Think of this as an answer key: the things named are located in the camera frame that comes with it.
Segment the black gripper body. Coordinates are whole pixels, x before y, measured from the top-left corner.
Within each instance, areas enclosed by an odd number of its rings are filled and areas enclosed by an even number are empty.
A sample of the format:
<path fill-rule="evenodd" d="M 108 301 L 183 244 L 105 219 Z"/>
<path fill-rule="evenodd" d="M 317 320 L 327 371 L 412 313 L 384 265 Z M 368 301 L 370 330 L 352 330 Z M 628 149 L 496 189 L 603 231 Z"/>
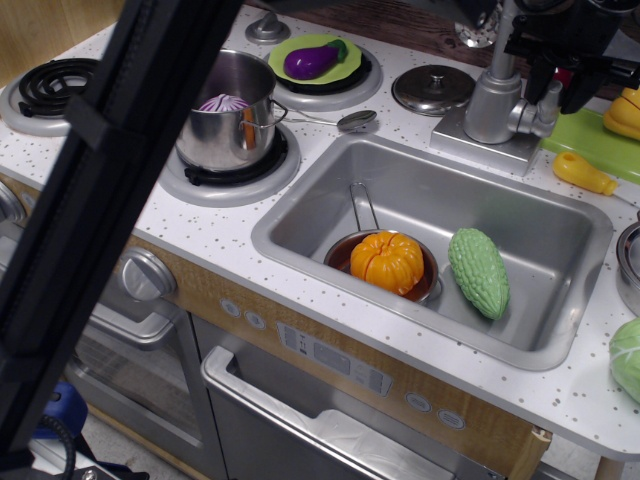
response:
<path fill-rule="evenodd" d="M 607 83 L 639 83 L 639 46 L 621 38 L 637 1 L 518 1 L 504 51 L 573 72 L 602 73 Z"/>

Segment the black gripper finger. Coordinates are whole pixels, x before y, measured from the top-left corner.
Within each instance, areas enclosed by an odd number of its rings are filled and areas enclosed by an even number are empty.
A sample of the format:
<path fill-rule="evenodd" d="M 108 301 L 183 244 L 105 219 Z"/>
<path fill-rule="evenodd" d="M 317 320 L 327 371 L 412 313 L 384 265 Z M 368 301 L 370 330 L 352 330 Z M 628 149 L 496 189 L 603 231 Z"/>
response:
<path fill-rule="evenodd" d="M 529 103 L 537 104 L 545 96 L 555 71 L 556 67 L 545 57 L 538 57 L 533 61 L 525 90 L 525 99 Z"/>
<path fill-rule="evenodd" d="M 571 84 L 568 89 L 563 88 L 561 97 L 560 111 L 565 115 L 578 112 L 608 81 L 602 72 L 572 73 Z"/>

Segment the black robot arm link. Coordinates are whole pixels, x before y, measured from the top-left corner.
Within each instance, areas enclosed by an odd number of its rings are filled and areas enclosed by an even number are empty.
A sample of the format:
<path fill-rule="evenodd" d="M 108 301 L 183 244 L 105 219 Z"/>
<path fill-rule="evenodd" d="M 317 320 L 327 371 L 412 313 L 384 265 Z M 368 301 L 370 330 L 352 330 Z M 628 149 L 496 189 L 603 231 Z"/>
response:
<path fill-rule="evenodd" d="M 129 1 L 1 282 L 1 475 L 29 441 L 240 9 Z"/>

